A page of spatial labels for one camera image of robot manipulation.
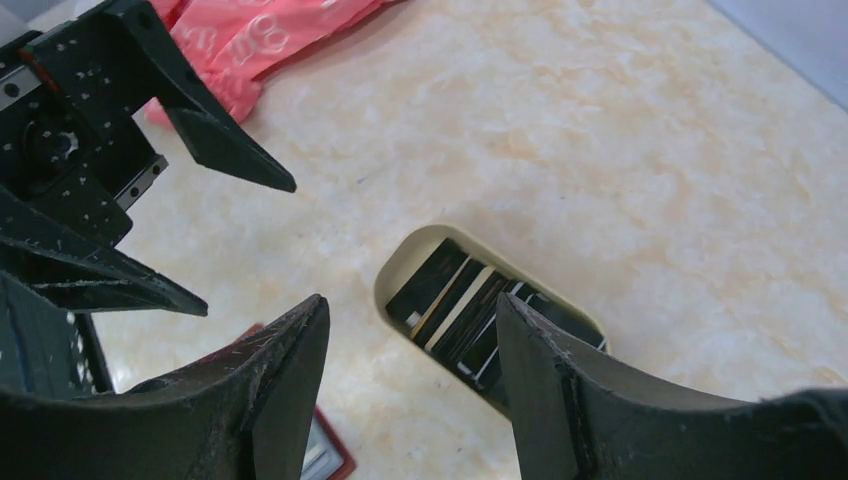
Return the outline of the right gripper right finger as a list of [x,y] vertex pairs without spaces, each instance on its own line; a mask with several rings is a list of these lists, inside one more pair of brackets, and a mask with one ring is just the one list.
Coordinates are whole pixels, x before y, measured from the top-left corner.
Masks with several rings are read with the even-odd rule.
[[843,479],[847,392],[745,402],[638,370],[511,294],[497,302],[525,479]]

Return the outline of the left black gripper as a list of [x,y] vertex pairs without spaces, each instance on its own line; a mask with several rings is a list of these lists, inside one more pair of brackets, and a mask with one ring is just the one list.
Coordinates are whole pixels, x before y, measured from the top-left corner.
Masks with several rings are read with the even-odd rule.
[[[296,191],[293,175],[224,109],[149,2],[121,1],[119,21],[140,55],[142,85],[196,163]],[[1,11],[1,273],[75,313],[207,315],[203,299],[111,247],[132,228],[128,209],[168,163],[133,120],[137,106],[109,115],[105,136],[72,111],[25,57],[41,35]]]

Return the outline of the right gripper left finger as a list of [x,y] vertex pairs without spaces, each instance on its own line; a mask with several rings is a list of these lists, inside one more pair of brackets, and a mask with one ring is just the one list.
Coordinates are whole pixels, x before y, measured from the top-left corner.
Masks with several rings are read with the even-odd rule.
[[121,394],[1,396],[5,479],[296,479],[330,310],[312,295],[250,336]]

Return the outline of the red card holder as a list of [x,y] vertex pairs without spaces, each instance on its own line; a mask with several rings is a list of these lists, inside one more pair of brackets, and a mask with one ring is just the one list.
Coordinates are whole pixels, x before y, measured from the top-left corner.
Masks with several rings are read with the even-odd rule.
[[308,327],[260,380],[239,431],[241,479],[345,479],[349,450],[317,407],[327,335]]

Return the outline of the beige oval tray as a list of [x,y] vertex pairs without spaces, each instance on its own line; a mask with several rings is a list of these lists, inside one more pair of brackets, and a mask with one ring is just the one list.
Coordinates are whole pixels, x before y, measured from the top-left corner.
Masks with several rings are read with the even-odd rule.
[[[534,279],[530,274],[510,264],[502,255],[486,246],[482,241],[451,225],[427,225],[411,233],[391,255],[377,275],[375,283],[375,303],[381,317],[397,330],[403,337],[412,341],[413,329],[389,319],[385,305],[394,291],[409,277],[413,269],[412,263],[418,263],[425,258],[432,245],[437,245],[442,239],[455,241],[471,258],[491,265],[495,271],[506,276],[510,283],[502,293],[517,297],[532,309],[554,323],[560,329],[572,334],[592,347],[607,353],[610,350],[607,335],[599,322],[591,319],[585,312],[568,302],[565,297],[554,292],[551,288]],[[508,412],[503,382],[501,361],[496,332],[496,300],[494,314],[489,319],[483,332],[478,336],[464,360],[471,360],[476,369],[473,383],[463,381],[452,373],[432,351],[422,350],[430,359],[436,361],[462,383],[474,390],[502,414]]]

